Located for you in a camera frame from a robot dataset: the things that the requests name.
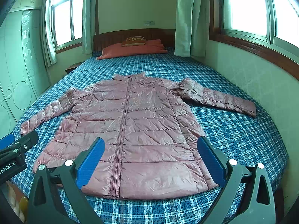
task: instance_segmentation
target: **blue plaid bed sheet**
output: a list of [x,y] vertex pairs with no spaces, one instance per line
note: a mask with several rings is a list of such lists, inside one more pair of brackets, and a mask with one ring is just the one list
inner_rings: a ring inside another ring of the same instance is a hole
[[[255,166],[262,162],[269,175],[273,191],[281,181],[288,153],[282,138],[268,113],[248,94],[225,79],[214,69],[185,57],[175,56],[169,48],[167,54],[136,55],[105,60],[95,60],[100,53],[94,53],[77,69],[69,73],[56,85],[45,92],[22,116],[12,133],[20,137],[20,125],[45,105],[56,100],[70,86],[82,90],[85,86],[104,79],[111,79],[115,73],[136,74],[145,71],[147,76],[181,81],[189,77],[204,87],[252,100],[257,108],[257,117],[199,106],[189,103],[198,122],[207,134],[211,144],[222,150],[229,158],[241,164]],[[12,178],[12,181],[29,196],[34,174],[32,166],[57,131],[62,119],[69,112],[49,120],[36,131],[39,143],[27,152],[28,167]],[[182,224],[198,223],[219,193],[220,187],[199,194],[157,201],[110,200],[87,196],[87,200],[104,223],[152,223]],[[227,218],[236,212],[244,184],[241,184]],[[59,190],[69,217],[78,221],[63,189]]]

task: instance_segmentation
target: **circle pattern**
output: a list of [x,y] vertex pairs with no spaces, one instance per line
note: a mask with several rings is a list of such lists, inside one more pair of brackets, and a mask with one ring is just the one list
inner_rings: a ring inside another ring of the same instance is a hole
[[10,99],[12,94],[13,94],[13,92],[10,89],[7,89],[6,93],[5,93],[5,96],[6,96],[7,99]]
[[29,70],[29,77],[30,77],[30,78],[34,78],[34,75],[35,75],[35,71],[31,68],[31,69]]
[[7,109],[0,105],[0,139],[6,136],[10,130],[10,118]]
[[23,78],[27,80],[29,78],[26,68],[23,70]]
[[26,44],[25,44],[25,47],[27,50],[31,50],[32,49],[32,42],[31,41],[27,41]]
[[0,89],[0,103],[1,103],[3,100],[4,100],[4,95],[3,95],[3,93],[2,93],[2,91],[1,91],[1,89]]
[[20,110],[25,110],[29,107],[32,99],[30,86],[26,82],[18,82],[13,91],[13,102]]

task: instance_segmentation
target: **window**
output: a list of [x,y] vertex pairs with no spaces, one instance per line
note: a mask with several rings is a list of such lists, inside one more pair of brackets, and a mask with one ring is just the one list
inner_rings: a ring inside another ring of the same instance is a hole
[[82,41],[83,0],[52,0],[52,30],[56,49]]
[[225,27],[261,36],[267,35],[267,8],[265,0],[228,0],[225,8]]
[[222,1],[223,34],[299,57],[299,6],[296,0]]

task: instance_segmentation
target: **green curtain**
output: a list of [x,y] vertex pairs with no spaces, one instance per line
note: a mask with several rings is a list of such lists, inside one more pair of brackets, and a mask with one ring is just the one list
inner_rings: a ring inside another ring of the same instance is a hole
[[184,57],[204,56],[205,21],[199,23],[200,6],[201,0],[177,0],[175,55]]
[[41,8],[41,44],[44,63],[49,67],[57,62],[51,30],[51,0],[43,0]]
[[95,35],[96,0],[83,0],[82,10],[82,53],[93,51],[93,36]]

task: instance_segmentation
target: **wooden window sill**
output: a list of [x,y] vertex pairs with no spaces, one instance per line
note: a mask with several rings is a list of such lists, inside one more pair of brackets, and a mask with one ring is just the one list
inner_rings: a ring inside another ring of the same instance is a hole
[[72,45],[69,45],[69,46],[67,46],[67,47],[58,49],[58,50],[56,50],[55,52],[56,52],[56,54],[59,54],[59,53],[61,53],[61,52],[64,52],[64,51],[66,51],[66,50],[73,49],[73,48],[76,48],[76,47],[79,47],[79,46],[82,46],[82,42],[77,43],[77,44],[72,44]]

